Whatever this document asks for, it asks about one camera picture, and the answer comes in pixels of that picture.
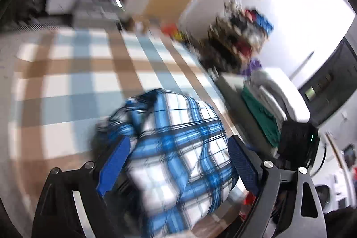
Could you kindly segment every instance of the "plaid bedsheet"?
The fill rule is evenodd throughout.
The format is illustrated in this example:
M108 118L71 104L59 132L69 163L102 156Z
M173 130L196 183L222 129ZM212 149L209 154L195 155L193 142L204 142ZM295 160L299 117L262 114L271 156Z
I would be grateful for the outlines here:
M62 28L22 44L13 81L9 148L15 178L33 217L51 168L92 159L98 120L126 98L154 88L210 104L228 136L236 130L222 97L182 45L166 37Z
M155 89L129 98L100 132L131 139L123 172L141 191L144 237L190 230L238 181L221 120L203 101Z

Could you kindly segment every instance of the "plaid shirt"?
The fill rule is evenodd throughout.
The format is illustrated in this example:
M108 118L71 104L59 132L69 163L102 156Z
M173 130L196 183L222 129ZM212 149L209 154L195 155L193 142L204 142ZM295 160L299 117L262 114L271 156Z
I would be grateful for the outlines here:
M100 131L131 138L124 171L142 193L146 237L191 229L238 181L222 122L203 101L155 89L129 98Z

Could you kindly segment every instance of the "gray fabric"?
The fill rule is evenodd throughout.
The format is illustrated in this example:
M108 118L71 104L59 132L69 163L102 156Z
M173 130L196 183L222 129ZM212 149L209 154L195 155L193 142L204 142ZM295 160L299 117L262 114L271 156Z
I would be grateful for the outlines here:
M243 141L251 144L265 155L272 156L273 147L265 138L254 116L241 98L243 88L236 87L236 90L233 90L223 77L218 78L215 84L223 95L225 105L237 130L240 131Z

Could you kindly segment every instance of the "silver bolt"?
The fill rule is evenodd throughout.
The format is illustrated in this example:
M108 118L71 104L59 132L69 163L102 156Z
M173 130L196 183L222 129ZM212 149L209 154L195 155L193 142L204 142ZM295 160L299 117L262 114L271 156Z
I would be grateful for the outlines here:
M302 174L307 174L307 169L304 167L299 167L299 172L301 172Z
M51 169L51 174L58 174L60 172L60 168L53 168Z
M274 166L274 164L271 161L265 161L263 164L266 168L272 168Z
M84 167L87 168L87 169L94 168L94 162L93 161L88 161L88 162L85 163Z

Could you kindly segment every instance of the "white pillow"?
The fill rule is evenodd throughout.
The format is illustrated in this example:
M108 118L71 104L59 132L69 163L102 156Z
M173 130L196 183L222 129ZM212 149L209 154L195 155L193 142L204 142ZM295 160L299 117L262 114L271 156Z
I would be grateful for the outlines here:
M252 72L250 81L268 91L273 90L283 99L291 119L306 123L310 120L310 111L297 88L280 68L265 68Z

